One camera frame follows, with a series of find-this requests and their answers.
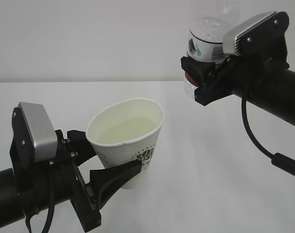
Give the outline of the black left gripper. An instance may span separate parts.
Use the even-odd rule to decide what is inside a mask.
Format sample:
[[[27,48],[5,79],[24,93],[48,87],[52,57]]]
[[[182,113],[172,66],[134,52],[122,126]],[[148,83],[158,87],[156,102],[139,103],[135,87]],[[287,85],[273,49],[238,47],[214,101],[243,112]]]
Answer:
[[[91,170],[90,182],[86,184],[79,166],[97,155],[87,140],[86,133],[71,130],[67,132],[67,138],[61,130],[56,130],[55,133],[58,144],[52,173],[56,203],[70,200],[82,225],[100,225],[99,210],[123,185],[141,172],[142,162],[128,162],[111,168]],[[90,190],[95,203],[90,200]]]

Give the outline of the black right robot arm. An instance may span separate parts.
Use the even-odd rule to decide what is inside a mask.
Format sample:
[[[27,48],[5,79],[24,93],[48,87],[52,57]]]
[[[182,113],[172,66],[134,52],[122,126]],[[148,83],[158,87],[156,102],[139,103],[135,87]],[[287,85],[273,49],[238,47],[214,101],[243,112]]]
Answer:
[[[195,85],[194,99],[206,106],[230,95],[295,126],[295,72],[287,63],[286,12],[271,11],[251,17],[227,32],[220,64],[187,56],[181,67]]]

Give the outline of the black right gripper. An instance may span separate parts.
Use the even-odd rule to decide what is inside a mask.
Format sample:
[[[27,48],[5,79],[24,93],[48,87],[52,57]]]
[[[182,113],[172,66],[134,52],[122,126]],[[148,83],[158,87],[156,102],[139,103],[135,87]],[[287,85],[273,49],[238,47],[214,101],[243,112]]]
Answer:
[[[181,68],[186,79],[197,89],[194,100],[202,106],[232,95],[233,77],[240,58],[229,57],[217,69],[215,62],[200,62],[183,56]]]

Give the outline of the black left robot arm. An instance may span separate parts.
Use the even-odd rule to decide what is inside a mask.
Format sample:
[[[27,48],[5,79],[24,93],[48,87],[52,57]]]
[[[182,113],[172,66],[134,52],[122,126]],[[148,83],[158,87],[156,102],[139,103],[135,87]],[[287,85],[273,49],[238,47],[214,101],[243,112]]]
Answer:
[[[85,132],[71,130],[63,136],[55,131],[55,156],[32,162],[35,149],[26,118],[20,107],[12,114],[12,167],[0,171],[0,228],[21,219],[30,224],[32,216],[48,210],[52,222],[57,204],[70,201],[85,232],[101,225],[100,210],[130,179],[141,172],[142,163],[131,159],[112,168],[91,170],[85,183],[79,166],[97,156]]]

